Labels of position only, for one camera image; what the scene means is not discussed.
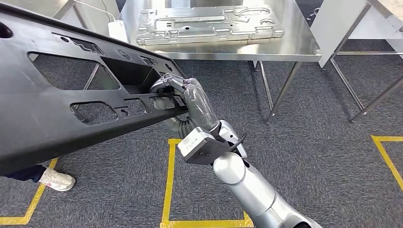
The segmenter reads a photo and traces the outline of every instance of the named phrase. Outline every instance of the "person's foot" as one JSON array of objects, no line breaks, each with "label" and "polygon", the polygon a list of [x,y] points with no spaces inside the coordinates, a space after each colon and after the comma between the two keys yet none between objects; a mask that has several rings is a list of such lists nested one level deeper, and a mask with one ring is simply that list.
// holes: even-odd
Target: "person's foot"
[{"label": "person's foot", "polygon": [[70,190],[76,183],[76,179],[72,176],[47,168],[40,178],[39,182],[53,188],[56,191]]}]

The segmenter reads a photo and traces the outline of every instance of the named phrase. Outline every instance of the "white cable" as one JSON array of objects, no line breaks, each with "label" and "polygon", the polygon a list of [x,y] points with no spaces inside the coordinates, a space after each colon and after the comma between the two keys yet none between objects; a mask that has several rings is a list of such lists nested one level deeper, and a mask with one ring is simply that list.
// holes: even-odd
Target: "white cable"
[{"label": "white cable", "polygon": [[80,2],[80,1],[77,1],[77,0],[73,0],[73,1],[78,2],[78,3],[81,3],[81,4],[84,4],[84,5],[86,5],[86,6],[89,6],[89,7],[91,7],[91,8],[94,8],[94,9],[96,9],[96,10],[99,10],[99,11],[105,12],[105,13],[107,13],[107,14],[111,15],[111,16],[112,16],[112,18],[113,18],[113,20],[114,20],[114,21],[116,21],[115,17],[114,17],[114,16],[112,15],[112,13],[110,13],[110,12],[107,12],[107,11],[102,10],[102,9],[98,9],[97,7],[93,7],[93,6],[91,6],[91,5],[88,5],[88,4],[86,4],[86,3],[83,3],[83,2]]}]

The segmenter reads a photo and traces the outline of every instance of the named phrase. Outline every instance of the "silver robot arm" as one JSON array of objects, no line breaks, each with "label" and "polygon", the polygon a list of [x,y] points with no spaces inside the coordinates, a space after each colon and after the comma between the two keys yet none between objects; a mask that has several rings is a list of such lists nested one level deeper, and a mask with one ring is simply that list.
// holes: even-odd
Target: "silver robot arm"
[{"label": "silver robot arm", "polygon": [[[242,142],[246,135],[239,138],[228,122],[217,119],[196,79],[165,75],[154,85],[153,92],[172,86],[178,94],[183,94],[189,108],[187,121],[173,118],[166,122],[183,138],[178,149],[185,162],[212,165],[216,176],[227,184],[255,227],[321,228],[292,208],[261,173],[244,160],[247,155]],[[163,105],[158,101],[154,103],[156,107]]]}]

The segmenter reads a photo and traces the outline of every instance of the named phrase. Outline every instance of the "blue jeans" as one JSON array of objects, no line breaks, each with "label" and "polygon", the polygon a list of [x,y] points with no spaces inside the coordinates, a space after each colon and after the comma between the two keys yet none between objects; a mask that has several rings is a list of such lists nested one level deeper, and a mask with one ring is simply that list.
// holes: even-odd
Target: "blue jeans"
[{"label": "blue jeans", "polygon": [[46,170],[42,165],[35,165],[23,170],[12,172],[5,175],[8,178],[13,178],[20,181],[32,180],[33,182],[38,182]]}]

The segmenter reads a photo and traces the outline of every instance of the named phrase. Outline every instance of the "yellow floor marking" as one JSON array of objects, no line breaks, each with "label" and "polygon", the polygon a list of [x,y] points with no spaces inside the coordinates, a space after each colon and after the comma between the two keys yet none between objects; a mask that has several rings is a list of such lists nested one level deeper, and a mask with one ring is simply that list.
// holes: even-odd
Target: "yellow floor marking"
[{"label": "yellow floor marking", "polygon": [[[57,158],[53,159],[50,164],[49,168],[54,168],[56,162],[58,161]],[[35,211],[35,208],[38,205],[40,197],[42,196],[43,190],[45,190],[45,185],[40,184],[38,187],[37,192],[35,193],[34,197],[32,198],[31,204],[28,207],[27,212],[25,213],[24,217],[0,217],[0,225],[26,225],[31,220],[31,216]]]},{"label": "yellow floor marking", "polygon": [[171,209],[173,172],[175,167],[175,150],[180,139],[169,139],[168,175],[166,179],[165,198],[163,205],[163,216],[160,228],[249,228],[254,227],[252,220],[243,212],[243,220],[197,220],[197,221],[170,221],[169,211]]},{"label": "yellow floor marking", "polygon": [[397,183],[400,186],[400,189],[403,191],[403,180],[400,176],[399,172],[397,171],[396,167],[394,166],[392,160],[390,159],[389,155],[386,153],[385,148],[382,146],[381,142],[403,142],[403,137],[400,136],[374,136],[371,135],[372,140],[374,141],[376,147],[378,147],[379,152],[381,153],[382,157],[385,160],[386,165],[392,171],[394,178],[396,179]]}]

